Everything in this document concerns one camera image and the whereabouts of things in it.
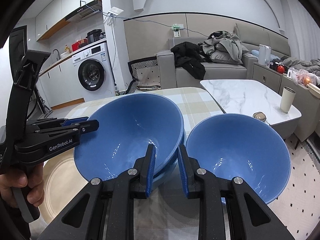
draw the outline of human hand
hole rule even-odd
[[[43,163],[35,166],[28,178],[23,171],[13,167],[6,174],[0,175],[0,195],[11,207],[18,207],[11,187],[22,188],[26,185],[31,188],[27,200],[35,207],[40,206],[44,200]]]

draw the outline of gray blanket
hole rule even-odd
[[[316,73],[316,71],[320,71],[320,59],[304,61],[296,57],[289,57],[283,61],[283,65],[293,67],[296,70],[305,69],[309,73]]]
[[[203,51],[209,55],[212,60],[216,58],[216,53],[228,53],[235,62],[241,62],[242,53],[247,53],[245,46],[241,45],[241,41],[235,33],[223,31],[219,37],[214,37],[203,42]]]

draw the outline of sink faucet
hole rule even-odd
[[[57,49],[54,49],[53,52],[52,52],[52,54],[54,53],[55,50],[58,52],[57,60],[61,59],[60,52],[59,52]]]

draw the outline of drawer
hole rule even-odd
[[[267,68],[253,65],[253,80],[259,81],[274,92],[279,93],[281,76]]]

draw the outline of washing machine door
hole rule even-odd
[[[85,89],[96,91],[105,81],[105,70],[99,61],[86,59],[79,66],[78,77]]]

